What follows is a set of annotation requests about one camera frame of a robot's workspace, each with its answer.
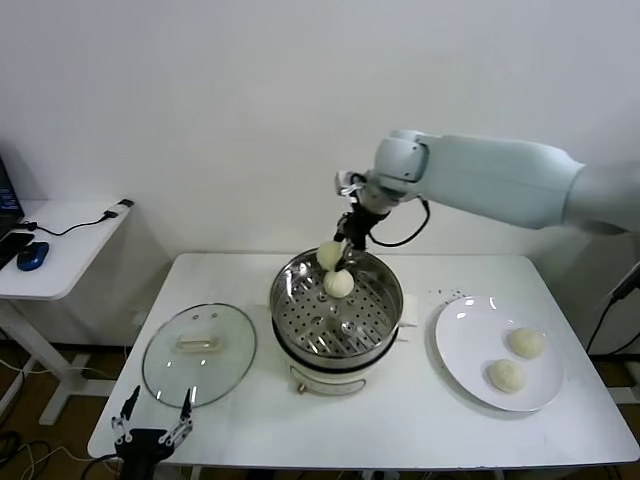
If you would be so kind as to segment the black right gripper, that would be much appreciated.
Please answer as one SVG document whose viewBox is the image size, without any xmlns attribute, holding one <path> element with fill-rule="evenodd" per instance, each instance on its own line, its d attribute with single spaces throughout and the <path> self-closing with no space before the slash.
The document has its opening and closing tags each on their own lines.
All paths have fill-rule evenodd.
<svg viewBox="0 0 640 480">
<path fill-rule="evenodd" d="M 373 213 L 359 203 L 351 205 L 351 211 L 346 213 L 342 224 L 337 226 L 333 236 L 333 241 L 337 243 L 349 241 L 345 243 L 338 260 L 339 271 L 352 269 L 357 264 L 361 252 L 355 248 L 365 248 L 366 237 L 387 216 L 387 213 Z"/>
</svg>

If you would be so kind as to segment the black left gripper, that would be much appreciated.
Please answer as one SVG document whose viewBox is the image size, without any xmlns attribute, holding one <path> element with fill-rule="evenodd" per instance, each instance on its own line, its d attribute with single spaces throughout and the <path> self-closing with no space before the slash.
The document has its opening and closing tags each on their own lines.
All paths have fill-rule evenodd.
<svg viewBox="0 0 640 480">
<path fill-rule="evenodd" d="M 152 480 L 156 466 L 174 452 L 174 443 L 182 443 L 193 429 L 192 389 L 188 389 L 181 407 L 178 423 L 169 431 L 161 429 L 133 429 L 130 419 L 138 400 L 140 386 L 124 402 L 118 416 L 111 419 L 115 433 L 115 450 L 123 462 L 121 480 Z"/>
</svg>

